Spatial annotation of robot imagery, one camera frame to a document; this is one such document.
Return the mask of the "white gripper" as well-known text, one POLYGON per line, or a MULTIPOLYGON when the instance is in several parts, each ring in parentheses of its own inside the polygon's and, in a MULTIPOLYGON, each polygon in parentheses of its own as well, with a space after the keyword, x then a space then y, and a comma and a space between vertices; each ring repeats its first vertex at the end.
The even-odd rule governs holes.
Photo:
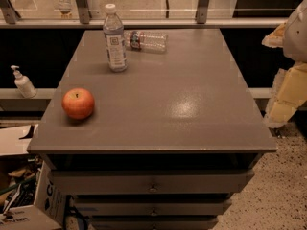
POLYGON ((271 97, 265 109, 264 124, 280 128, 307 102, 307 0, 303 0, 288 18, 262 44, 282 48, 285 57, 296 62, 288 70, 279 69, 272 84, 271 97))

